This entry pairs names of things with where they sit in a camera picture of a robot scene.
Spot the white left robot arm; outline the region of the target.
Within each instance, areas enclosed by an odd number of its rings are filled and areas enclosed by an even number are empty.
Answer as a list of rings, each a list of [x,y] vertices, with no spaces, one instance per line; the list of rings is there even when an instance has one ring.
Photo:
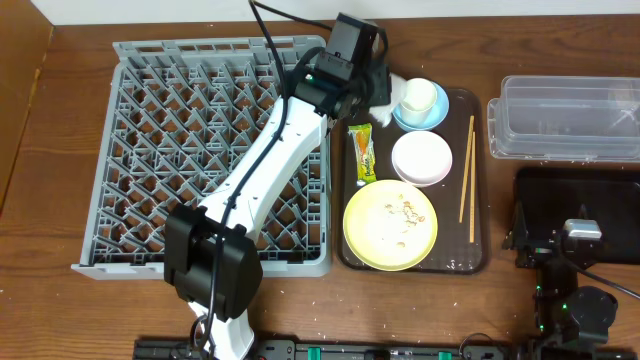
[[[290,178],[336,121],[391,101],[376,24],[339,14],[329,43],[306,51],[287,71],[275,61],[281,95],[256,141],[197,207],[178,204],[165,224],[164,279],[197,318],[188,354],[242,359],[255,335],[247,309],[263,278],[256,242]]]

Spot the white tissue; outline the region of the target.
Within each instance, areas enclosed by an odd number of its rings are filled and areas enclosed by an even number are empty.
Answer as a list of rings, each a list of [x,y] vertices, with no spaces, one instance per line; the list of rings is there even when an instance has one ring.
[[[392,120],[393,110],[406,96],[407,80],[391,73],[391,99],[388,105],[375,106],[369,109],[369,114],[382,126],[387,127]]]

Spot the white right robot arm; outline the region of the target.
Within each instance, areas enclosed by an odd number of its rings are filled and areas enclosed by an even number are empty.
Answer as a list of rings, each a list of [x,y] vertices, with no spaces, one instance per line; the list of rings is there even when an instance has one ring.
[[[594,220],[568,219],[563,228],[543,240],[529,237],[521,202],[516,203],[513,227],[503,243],[516,252],[518,268],[536,271],[534,320],[540,334],[513,347],[513,359],[595,359],[597,346],[609,339],[618,301],[594,286],[580,286],[578,275],[602,245]]]

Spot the yellow green snack wrapper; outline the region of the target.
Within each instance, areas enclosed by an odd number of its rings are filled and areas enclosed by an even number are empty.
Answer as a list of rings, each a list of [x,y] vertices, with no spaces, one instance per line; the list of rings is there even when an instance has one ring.
[[[351,125],[348,133],[352,137],[356,155],[356,173],[358,186],[365,186],[377,180],[375,174],[375,152],[370,123]]]

